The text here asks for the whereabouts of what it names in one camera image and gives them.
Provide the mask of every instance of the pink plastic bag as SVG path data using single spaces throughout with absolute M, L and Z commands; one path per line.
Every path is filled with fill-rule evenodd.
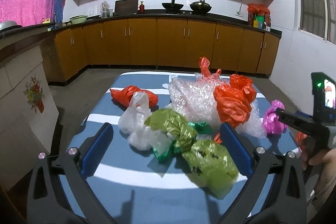
M 285 110 L 285 106 L 279 100 L 272 101 L 272 106 L 266 111 L 263 119 L 263 126 L 266 129 L 267 135 L 281 134 L 288 125 L 279 122 L 279 116 L 275 114 L 277 108 Z

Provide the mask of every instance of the bubble wrap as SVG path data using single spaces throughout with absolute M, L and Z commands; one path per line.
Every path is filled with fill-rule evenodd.
M 259 108 L 258 108 L 258 101 L 255 99 L 251 103 L 251 113 L 250 113 L 250 118 L 247 122 L 240 124 L 239 126 L 236 127 L 237 133 L 246 133 L 250 136 L 263 139 L 266 138 L 266 129 L 263 126 L 263 123 L 260 120 L 259 116 Z
M 221 80 L 198 78 L 197 81 L 190 81 L 174 78 L 168 85 L 171 104 L 167 107 L 183 115 L 189 122 L 207 122 L 214 130 L 218 130 L 221 120 L 213 91 L 216 86 L 223 84 Z

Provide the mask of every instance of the red plastic bag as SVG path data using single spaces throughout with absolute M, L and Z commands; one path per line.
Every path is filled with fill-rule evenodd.
M 301 131 L 298 131 L 297 134 L 295 135 L 295 141 L 298 143 L 300 146 L 300 149 L 304 151 L 306 149 L 305 145 L 302 145 L 302 141 L 307 138 L 308 135 L 302 133 Z
M 204 78 L 211 78 L 211 79 L 219 79 L 221 76 L 222 70 L 218 69 L 213 75 L 209 71 L 210 61 L 206 57 L 200 57 L 198 61 L 198 65 L 201 69 L 201 73 Z
M 149 99 L 149 107 L 154 107 L 158 103 L 159 98 L 156 94 L 149 90 L 141 90 L 134 85 L 129 85 L 123 90 L 110 89 L 112 98 L 125 107 L 129 107 L 129 103 L 132 99 L 133 94 L 139 91 L 147 93 Z
M 231 75 L 230 86 L 239 89 L 245 95 L 249 103 L 252 103 L 257 96 L 257 91 L 252 86 L 252 79 L 243 75 Z
M 248 121 L 252 108 L 242 91 L 229 85 L 220 85 L 215 88 L 213 95 L 221 122 L 228 122 L 236 128 Z

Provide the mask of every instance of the blue gripper pad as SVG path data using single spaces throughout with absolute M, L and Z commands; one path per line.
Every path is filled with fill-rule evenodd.
M 253 174 L 253 160 L 245 147 L 242 145 L 233 129 L 226 123 L 223 123 L 219 130 L 222 145 L 226 147 L 233 161 L 235 162 L 239 173 L 247 178 Z
M 105 123 L 98 133 L 92 138 L 93 141 L 86 150 L 86 153 L 83 155 L 81 161 L 81 175 L 85 179 L 93 176 L 107 148 L 109 147 L 113 139 L 112 125 Z

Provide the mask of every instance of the bottle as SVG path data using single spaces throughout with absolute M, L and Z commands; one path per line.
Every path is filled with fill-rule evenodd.
M 140 14 L 144 14 L 145 13 L 145 5 L 143 4 L 143 1 L 141 1 L 141 5 L 140 5 Z

